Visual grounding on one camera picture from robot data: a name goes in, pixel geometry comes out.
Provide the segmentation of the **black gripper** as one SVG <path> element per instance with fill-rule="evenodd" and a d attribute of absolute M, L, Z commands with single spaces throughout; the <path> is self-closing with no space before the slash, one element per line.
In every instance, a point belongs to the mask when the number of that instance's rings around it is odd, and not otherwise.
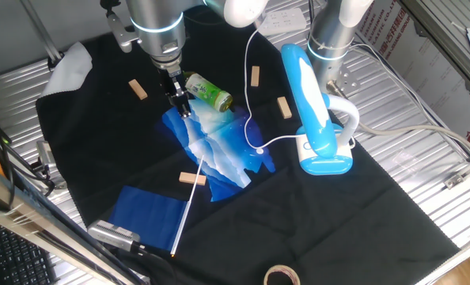
<path fill-rule="evenodd" d="M 181 81 L 183 72 L 179 65 L 166 66 L 164 69 L 158 69 L 161 87 L 165 91 L 165 95 L 171 106 L 177 108 L 182 119 L 191 115 L 191 108 L 188 96 L 184 94 Z"/>

